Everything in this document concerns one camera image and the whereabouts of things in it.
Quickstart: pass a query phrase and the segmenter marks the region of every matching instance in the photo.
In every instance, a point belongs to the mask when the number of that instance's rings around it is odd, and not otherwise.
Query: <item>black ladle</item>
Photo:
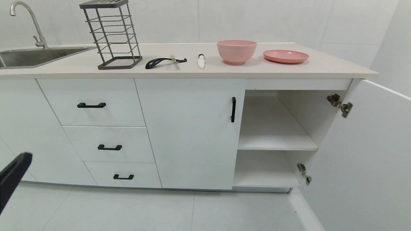
[[[187,59],[186,59],[186,58],[183,59],[183,60],[180,60],[180,59],[171,59],[171,58],[155,58],[155,59],[153,59],[153,60],[148,61],[148,63],[145,65],[145,68],[146,68],[146,69],[151,69],[151,68],[153,68],[155,65],[159,64],[159,63],[160,63],[161,61],[163,61],[163,60],[171,60],[171,61],[174,61],[175,63],[178,63],[178,62],[187,62]]]

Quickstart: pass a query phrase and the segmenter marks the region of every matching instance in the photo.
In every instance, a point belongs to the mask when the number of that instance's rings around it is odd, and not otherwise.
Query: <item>cabinet hinge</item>
[[[309,185],[312,181],[311,176],[307,176],[307,169],[303,164],[297,164],[298,170],[300,171],[301,175],[305,178],[305,184]]]
[[[343,104],[340,99],[341,97],[337,94],[327,96],[327,100],[331,103],[331,105],[341,109],[342,117],[347,118],[351,108],[353,108],[353,104],[350,102]]]

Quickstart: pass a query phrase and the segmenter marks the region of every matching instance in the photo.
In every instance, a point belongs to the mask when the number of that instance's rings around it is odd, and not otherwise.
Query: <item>cabinet shelf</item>
[[[237,152],[234,187],[298,187],[298,181],[282,152]]]
[[[317,150],[276,96],[246,96],[238,150]]]

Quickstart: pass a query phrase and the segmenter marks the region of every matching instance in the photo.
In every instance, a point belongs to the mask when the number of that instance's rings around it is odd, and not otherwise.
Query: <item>drawer handle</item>
[[[134,178],[134,175],[129,175],[129,177],[123,178],[123,177],[119,177],[118,174],[115,174],[113,177],[114,180],[132,180],[133,178]]]
[[[122,145],[117,145],[115,148],[105,148],[104,144],[100,144],[97,149],[98,150],[110,150],[110,151],[120,151],[120,149],[122,148]]]
[[[79,103],[78,108],[104,108],[106,103],[99,103],[98,105],[86,105],[85,103]]]
[[[235,97],[231,98],[231,102],[233,103],[233,110],[231,112],[231,122],[234,123],[234,117],[236,115],[236,102],[237,102],[236,98]]]

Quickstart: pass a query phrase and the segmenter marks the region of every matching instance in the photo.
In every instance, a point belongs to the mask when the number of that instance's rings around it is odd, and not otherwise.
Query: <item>white knife handle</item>
[[[206,60],[204,59],[204,55],[203,54],[199,54],[199,59],[197,61],[199,68],[200,69],[204,69],[205,68],[205,64],[206,64]]]

